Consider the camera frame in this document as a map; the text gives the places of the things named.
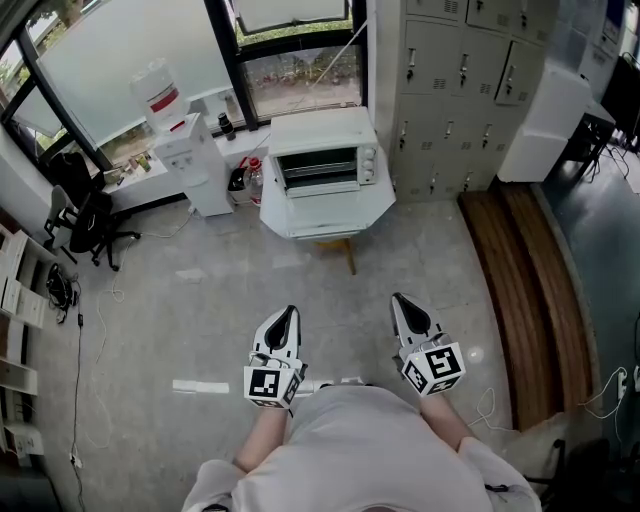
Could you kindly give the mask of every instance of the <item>water bottle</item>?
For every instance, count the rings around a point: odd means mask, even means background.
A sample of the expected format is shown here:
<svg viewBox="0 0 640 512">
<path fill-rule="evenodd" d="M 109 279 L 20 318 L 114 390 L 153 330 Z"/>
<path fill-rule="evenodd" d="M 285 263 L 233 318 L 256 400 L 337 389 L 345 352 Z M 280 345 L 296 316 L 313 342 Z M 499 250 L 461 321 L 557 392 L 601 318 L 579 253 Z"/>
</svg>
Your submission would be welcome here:
<svg viewBox="0 0 640 512">
<path fill-rule="evenodd" d="M 259 158 L 251 158 L 249 167 L 244 175 L 245 187 L 249 190 L 251 202 L 256 206 L 262 204 L 262 185 L 264 177 L 262 176 L 262 162 Z"/>
</svg>

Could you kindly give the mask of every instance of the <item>white cable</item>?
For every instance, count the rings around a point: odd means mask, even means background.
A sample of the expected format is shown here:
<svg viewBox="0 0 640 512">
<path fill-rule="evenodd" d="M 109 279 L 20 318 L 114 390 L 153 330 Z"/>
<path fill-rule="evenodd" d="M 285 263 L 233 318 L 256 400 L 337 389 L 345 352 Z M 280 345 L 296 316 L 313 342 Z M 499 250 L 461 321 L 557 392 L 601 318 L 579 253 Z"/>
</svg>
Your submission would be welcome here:
<svg viewBox="0 0 640 512">
<path fill-rule="evenodd" d="M 102 353 L 104 352 L 104 347 L 107 343 L 107 324 L 104 322 L 104 318 L 102 317 L 102 313 L 100 311 L 100 297 L 102 297 L 102 295 L 104 293 L 110 293 L 111 296 L 113 297 L 113 300 L 117 303 L 117 304 L 122 304 L 124 302 L 124 291 L 122 290 L 116 290 L 116 282 L 118 280 L 118 274 L 120 274 L 120 272 L 122 272 L 122 269 L 124 269 L 124 262 L 125 259 L 127 257 L 127 251 L 129 251 L 129 247 L 131 247 L 131 244 L 133 243 L 133 241 L 135 240 L 135 238 L 131 238 L 131 240 L 129 240 L 129 244 L 127 245 L 127 248 L 124 251 L 124 255 L 122 256 L 122 262 L 120 263 L 120 270 L 118 272 L 116 272 L 116 275 L 113 277 L 113 283 L 111 284 L 111 289 L 110 290 L 102 290 L 100 293 L 98 293 L 98 296 L 96 298 L 96 311 L 98 313 L 98 317 L 100 318 L 100 322 L 102 323 L 102 330 L 104 332 L 104 335 L 102 337 L 102 344 L 100 345 L 100 352 L 98 352 L 98 357 L 96 357 L 95 363 L 93 364 L 93 367 L 91 368 L 91 388 L 93 390 L 93 394 L 95 395 L 96 399 L 98 400 L 98 403 L 102 406 L 102 410 L 104 411 L 104 415 L 107 419 L 107 424 L 109 426 L 108 428 L 108 436 L 107 436 L 107 442 L 104 445 L 99 445 L 98 443 L 96 443 L 93 439 L 91 439 L 91 437 L 89 436 L 89 434 L 87 432 L 85 432 L 85 436 L 86 438 L 89 440 L 89 442 L 95 446 L 98 449 L 104 450 L 105 448 L 109 447 L 109 443 L 111 442 L 111 434 L 113 433 L 113 423 L 111 421 L 111 415 L 109 414 L 109 410 L 107 409 L 107 406 L 105 405 L 105 403 L 102 401 L 102 398 L 100 398 L 100 395 L 98 394 L 98 390 L 96 389 L 96 379 L 94 376 L 94 370 L 96 368 L 96 366 L 98 366 L 98 363 L 100 362 L 100 358 L 102 357 Z"/>
<path fill-rule="evenodd" d="M 487 393 L 491 393 L 491 411 L 489 411 L 489 414 L 484 414 L 480 410 L 480 405 L 482 404 L 482 401 L 484 400 L 484 397 L 487 395 Z M 511 429 L 511 428 L 497 427 L 497 426 L 491 425 L 489 423 L 489 418 L 495 412 L 495 410 L 496 410 L 496 391 L 493 388 L 488 388 L 484 393 L 482 393 L 480 400 L 478 400 L 478 405 L 476 405 L 476 412 L 480 415 L 480 417 L 477 420 L 472 421 L 471 423 L 467 423 L 467 427 L 472 427 L 476 423 L 480 423 L 481 421 L 484 421 L 487 427 L 490 428 L 491 430 L 500 430 L 502 432 L 517 432 L 517 430 Z"/>
<path fill-rule="evenodd" d="M 615 431 L 616 431 L 616 438 L 618 439 L 618 442 L 622 443 L 622 439 L 620 439 L 620 434 L 618 433 L 618 410 L 620 409 L 620 404 L 622 403 L 622 400 L 624 399 L 624 395 L 622 396 L 622 398 L 620 398 L 618 400 L 618 403 L 615 406 L 615 408 L 613 410 L 611 410 L 610 412 L 608 412 L 607 414 L 605 414 L 604 416 L 600 416 L 599 414 L 596 414 L 595 412 L 593 412 L 591 409 L 589 409 L 587 407 L 588 404 L 590 404 L 594 400 L 600 398 L 604 394 L 604 392 L 609 387 L 609 384 L 611 384 L 611 380 L 613 379 L 613 377 L 617 376 L 618 373 L 620 373 L 620 371 L 622 371 L 624 373 L 624 378 L 626 379 L 627 378 L 627 370 L 626 370 L 626 368 L 624 368 L 623 366 L 620 366 L 620 367 L 616 368 L 616 370 L 611 374 L 611 377 L 609 377 L 609 380 L 604 385 L 604 387 L 602 388 L 602 391 L 600 391 L 600 393 L 598 393 L 596 396 L 594 396 L 590 400 L 587 400 L 586 402 L 579 403 L 578 405 L 583 406 L 585 408 L 585 410 L 589 414 L 591 414 L 591 416 L 593 416 L 594 418 L 597 418 L 599 420 L 605 420 L 605 419 L 607 419 L 609 416 L 611 416 L 613 414 L 613 425 L 614 425 L 614 428 L 615 428 Z"/>
<path fill-rule="evenodd" d="M 320 77 L 319 77 L 315 82 L 313 82 L 313 84 L 312 84 L 312 85 L 310 85 L 310 86 L 309 86 L 309 90 L 308 90 L 305 94 L 303 94 L 303 95 L 302 95 L 302 97 L 298 100 L 298 103 L 296 103 L 296 104 L 295 104 L 292 108 L 290 108 L 287 112 L 283 112 L 283 113 L 282 113 L 282 115 L 289 114 L 289 113 L 293 112 L 296 108 L 298 108 L 298 105 L 300 105 L 300 103 L 302 103 L 302 101 L 303 101 L 307 96 L 309 96 L 309 94 L 311 93 L 311 91 L 313 90 L 313 88 L 314 88 L 316 85 L 318 85 L 318 83 L 320 82 L 320 80 L 322 80 L 322 79 L 324 78 L 324 76 L 325 76 L 325 75 L 326 75 L 326 74 L 331 70 L 331 68 L 332 68 L 332 67 L 334 66 L 334 64 L 338 61 L 338 59 L 339 59 L 340 57 L 342 57 L 342 54 L 346 51 L 346 49 L 347 49 L 347 48 L 349 48 L 349 46 L 351 46 L 351 44 L 356 40 L 356 38 L 360 35 L 360 33 L 365 29 L 365 27 L 366 27 L 368 24 L 369 24 L 369 20 L 365 20 L 365 22 L 364 22 L 362 25 L 360 25 L 360 28 L 356 31 L 356 33 L 355 33 L 355 34 L 353 34 L 353 37 L 352 37 L 351 39 L 349 39 L 349 42 L 348 42 L 348 43 L 347 43 L 347 44 L 342 48 L 342 50 L 340 50 L 340 51 L 338 52 L 338 54 L 333 58 L 333 60 L 332 60 L 332 61 L 329 63 L 329 65 L 327 66 L 327 69 L 325 69 L 325 70 L 322 72 L 322 74 L 320 75 Z M 242 157 L 242 160 L 240 160 L 240 161 L 237 163 L 237 165 L 234 167 L 234 169 L 235 169 L 235 168 L 240 167 L 240 164 L 241 164 L 245 159 L 248 159 L 251 155 L 253 155 L 253 154 L 256 152 L 256 150 L 257 150 L 260 146 L 262 146 L 262 144 L 264 144 L 264 142 L 265 142 L 269 137 L 271 137 L 271 132 L 267 133 L 266 137 L 265 137 L 264 139 L 262 139 L 260 142 L 258 142 L 258 145 L 257 145 L 256 147 L 254 147 L 248 155 L 246 155 L 246 156 Z"/>
<path fill-rule="evenodd" d="M 154 237 L 154 238 L 171 238 L 172 236 L 174 236 L 174 235 L 178 234 L 178 231 L 180 231 L 183 227 L 185 227 L 185 226 L 187 225 L 187 223 L 191 220 L 191 217 L 193 217 L 193 212 L 194 212 L 194 211 L 195 211 L 195 210 L 190 211 L 190 212 L 189 212 L 189 215 L 187 216 L 187 220 L 185 220 L 185 221 L 184 221 L 184 223 L 183 223 L 183 224 L 182 224 L 178 229 L 176 229 L 173 233 L 171 233 L 170 235 L 158 235 L 158 234 L 156 234 L 156 233 L 140 233 L 140 234 L 141 234 L 141 235 L 144 235 L 144 236 L 152 236 L 152 237 Z"/>
</svg>

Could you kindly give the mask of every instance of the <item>bottle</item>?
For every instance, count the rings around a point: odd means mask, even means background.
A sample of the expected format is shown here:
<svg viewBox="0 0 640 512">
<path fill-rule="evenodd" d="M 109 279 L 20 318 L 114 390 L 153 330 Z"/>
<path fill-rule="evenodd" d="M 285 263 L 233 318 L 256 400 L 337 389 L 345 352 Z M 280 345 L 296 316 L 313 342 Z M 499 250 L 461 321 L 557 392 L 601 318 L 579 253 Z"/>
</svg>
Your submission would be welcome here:
<svg viewBox="0 0 640 512">
<path fill-rule="evenodd" d="M 249 198 L 256 206 L 262 204 L 262 185 L 264 177 L 262 176 L 262 162 L 259 158 L 251 158 L 249 167 L 244 174 L 245 187 L 249 190 Z"/>
<path fill-rule="evenodd" d="M 236 132 L 233 131 L 233 125 L 231 124 L 231 121 L 229 121 L 226 113 L 222 112 L 218 114 L 218 124 L 220 125 L 220 129 L 227 140 L 233 140 L 236 138 Z"/>
</svg>

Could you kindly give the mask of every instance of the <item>black chair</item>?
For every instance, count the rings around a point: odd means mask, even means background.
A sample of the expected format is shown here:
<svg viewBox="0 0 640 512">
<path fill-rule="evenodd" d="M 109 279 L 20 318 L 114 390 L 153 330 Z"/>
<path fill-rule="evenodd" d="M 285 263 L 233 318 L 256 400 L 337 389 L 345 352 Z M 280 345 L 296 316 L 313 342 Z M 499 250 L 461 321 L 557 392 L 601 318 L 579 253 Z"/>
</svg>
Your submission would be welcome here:
<svg viewBox="0 0 640 512">
<path fill-rule="evenodd" d="M 77 211 L 65 208 L 54 219 L 50 215 L 45 224 L 45 229 L 49 228 L 47 232 L 51 235 L 51 228 L 60 226 L 71 229 L 69 250 L 75 253 L 90 252 L 91 261 L 96 267 L 100 265 L 100 252 L 106 247 L 109 266 L 118 271 L 120 267 L 113 264 L 113 241 L 124 237 L 140 238 L 140 233 L 116 231 L 130 215 L 111 214 L 113 200 L 101 190 L 104 188 L 103 173 L 98 173 L 92 179 L 79 153 L 57 154 L 49 162 L 49 171 Z"/>
</svg>

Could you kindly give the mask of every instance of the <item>window sill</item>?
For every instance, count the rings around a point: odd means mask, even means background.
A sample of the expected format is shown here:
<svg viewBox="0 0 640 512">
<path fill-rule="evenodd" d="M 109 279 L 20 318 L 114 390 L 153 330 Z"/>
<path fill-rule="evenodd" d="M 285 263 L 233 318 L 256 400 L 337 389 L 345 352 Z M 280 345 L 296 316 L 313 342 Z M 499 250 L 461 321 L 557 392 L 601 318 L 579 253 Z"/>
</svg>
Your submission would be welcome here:
<svg viewBox="0 0 640 512">
<path fill-rule="evenodd" d="M 270 132 L 271 128 L 264 126 L 254 132 L 246 130 L 237 132 L 235 140 L 232 141 L 224 136 L 215 138 L 220 153 L 229 165 L 229 172 L 252 151 L 252 156 L 263 159 L 267 155 Z M 134 173 L 126 176 L 119 186 L 112 184 L 104 188 L 104 192 L 113 198 L 114 212 L 128 210 L 184 192 L 180 181 L 167 170 L 153 151 L 151 154 L 153 158 L 149 162 L 151 165 L 149 172 L 138 167 Z"/>
</svg>

